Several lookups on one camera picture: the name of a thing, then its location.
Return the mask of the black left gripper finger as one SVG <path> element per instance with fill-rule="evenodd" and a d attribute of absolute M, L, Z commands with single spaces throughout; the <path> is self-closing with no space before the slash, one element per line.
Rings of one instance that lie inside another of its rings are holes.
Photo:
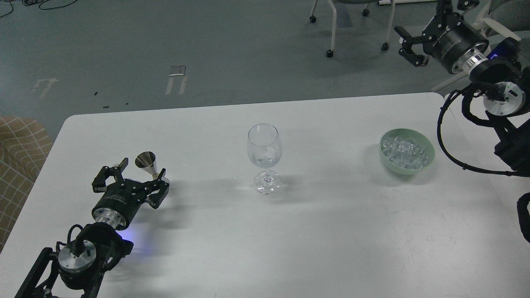
<path fill-rule="evenodd" d="M 124 158 L 117 166 L 103 166 L 92 182 L 94 193 L 105 193 L 108 190 L 106 180 L 109 177 L 114 178 L 117 188 L 125 188 L 125 179 L 122 176 L 123 171 L 128 166 L 128 158 Z"/>
<path fill-rule="evenodd" d="M 162 168 L 160 173 L 151 181 L 151 192 L 147 196 L 148 204 L 157 209 L 166 198 L 170 190 L 170 181 L 166 177 L 166 168 Z"/>

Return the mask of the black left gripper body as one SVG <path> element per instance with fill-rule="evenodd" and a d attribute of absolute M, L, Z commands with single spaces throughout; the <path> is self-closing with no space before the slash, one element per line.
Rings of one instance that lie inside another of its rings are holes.
<path fill-rule="evenodd" d="M 117 188 L 117 183 L 112 183 L 93 207 L 92 217 L 95 222 L 104 222 L 114 230 L 125 230 L 142 204 L 149 205 L 147 196 L 150 192 L 151 181 L 140 183 L 125 179 L 125 188 Z"/>

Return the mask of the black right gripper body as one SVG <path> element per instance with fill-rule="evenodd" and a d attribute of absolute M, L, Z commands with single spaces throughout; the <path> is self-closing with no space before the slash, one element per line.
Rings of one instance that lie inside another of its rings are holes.
<path fill-rule="evenodd" d="M 489 46 L 489 41 L 456 12 L 433 17 L 422 37 L 424 53 L 432 56 L 449 74 L 462 71 L 458 60 L 464 53 L 472 48 L 484 53 Z"/>

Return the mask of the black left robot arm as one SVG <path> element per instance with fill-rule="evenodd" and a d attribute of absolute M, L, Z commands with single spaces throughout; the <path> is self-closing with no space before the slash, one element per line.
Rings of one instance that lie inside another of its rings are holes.
<path fill-rule="evenodd" d="M 51 298 L 57 279 L 70 290 L 82 290 L 82 298 L 98 296 L 105 273 L 134 247 L 119 232 L 129 228 L 142 204 L 159 208 L 170 188 L 166 170 L 157 170 L 153 152 L 144 151 L 135 158 L 136 167 L 151 174 L 150 181 L 125 179 L 122 173 L 127 165 L 128 159 L 124 158 L 115 166 L 101 168 L 92 182 L 93 191 L 102 194 L 91 211 L 94 223 L 75 225 L 80 229 L 75 238 L 70 228 L 65 243 L 43 248 L 17 291 L 17 298 Z"/>

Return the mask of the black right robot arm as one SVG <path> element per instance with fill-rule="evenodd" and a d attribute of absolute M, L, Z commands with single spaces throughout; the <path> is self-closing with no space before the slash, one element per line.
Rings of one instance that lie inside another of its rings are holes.
<path fill-rule="evenodd" d="M 477 0 L 460 0 L 454 11 L 452 1 L 437 1 L 436 13 L 420 36 L 395 27 L 402 38 L 399 53 L 416 67 L 425 66 L 432 57 L 449 74 L 467 75 L 470 79 L 467 87 L 450 93 L 437 120 L 438 143 L 451 161 L 464 170 L 528 177 L 529 121 L 516 127 L 509 118 L 529 112 L 529 68 L 523 68 L 518 60 L 521 38 L 516 34 L 529 30 L 529 2 L 489 0 L 475 23 L 467 23 L 464 12 L 478 5 Z M 441 125 L 458 96 L 462 96 L 462 115 L 467 120 L 494 128 L 499 138 L 494 154 L 511 168 L 509 171 L 471 166 L 447 151 Z"/>

